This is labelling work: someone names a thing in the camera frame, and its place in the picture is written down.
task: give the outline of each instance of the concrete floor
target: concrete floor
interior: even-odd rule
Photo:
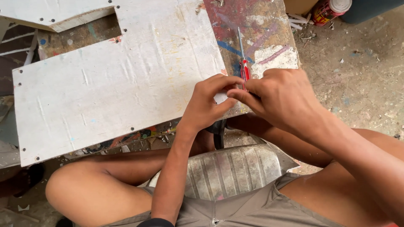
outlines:
[[[353,128],[367,128],[393,136],[404,137],[404,6],[359,25],[335,20],[334,30],[308,25],[295,33],[295,42],[302,68],[306,70],[317,98],[322,105]],[[302,40],[316,34],[314,39]],[[246,133],[226,131],[225,146],[253,144]],[[167,145],[154,140],[152,144],[130,145],[129,149],[163,148]],[[108,153],[119,152],[119,149]],[[64,158],[45,162],[45,179],[66,164]],[[314,173],[319,168],[301,163],[294,170],[300,174]],[[7,174],[0,171],[0,176]],[[34,223],[16,215],[0,212],[0,227],[54,227],[61,216],[44,196],[46,181],[39,183],[22,198],[10,198],[9,209],[39,219]]]

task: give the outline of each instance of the right hand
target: right hand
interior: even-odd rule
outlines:
[[[315,130],[332,116],[318,102],[302,69],[268,69],[262,79],[250,79],[245,86],[261,99],[241,89],[229,90],[227,96],[246,104],[273,126],[302,139],[317,133]]]

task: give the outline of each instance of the spray paint can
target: spray paint can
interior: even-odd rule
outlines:
[[[313,7],[312,20],[323,26],[337,16],[343,15],[352,5],[352,0],[321,0]]]

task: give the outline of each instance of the khaki shorts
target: khaki shorts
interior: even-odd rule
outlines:
[[[286,173],[263,188],[219,201],[185,198],[176,227],[316,226],[342,227],[303,207],[278,190],[300,175]],[[153,187],[145,187],[153,195]],[[150,219],[150,211],[104,227],[136,227]]]

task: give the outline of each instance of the left hand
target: left hand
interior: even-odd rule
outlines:
[[[225,87],[236,88],[236,84],[243,83],[244,80],[240,77],[223,74],[216,74],[196,83],[191,100],[177,128],[187,128],[192,133],[197,133],[212,125],[237,103],[236,99],[228,98],[216,104],[213,97]]]

